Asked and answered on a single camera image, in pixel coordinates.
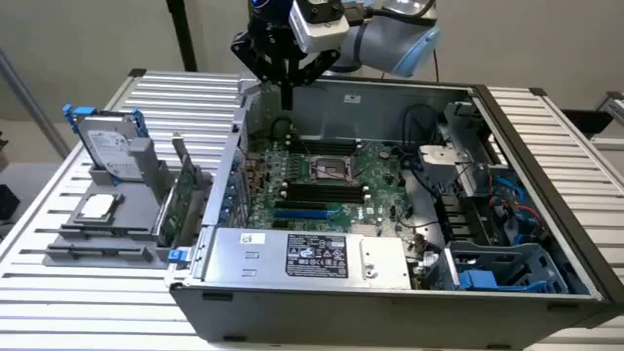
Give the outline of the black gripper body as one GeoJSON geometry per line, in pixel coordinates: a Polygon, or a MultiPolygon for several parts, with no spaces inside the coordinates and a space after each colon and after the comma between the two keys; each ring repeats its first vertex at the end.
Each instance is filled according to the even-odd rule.
{"type": "Polygon", "coordinates": [[[305,55],[290,25],[294,0],[249,1],[249,37],[255,55],[305,55]]]}

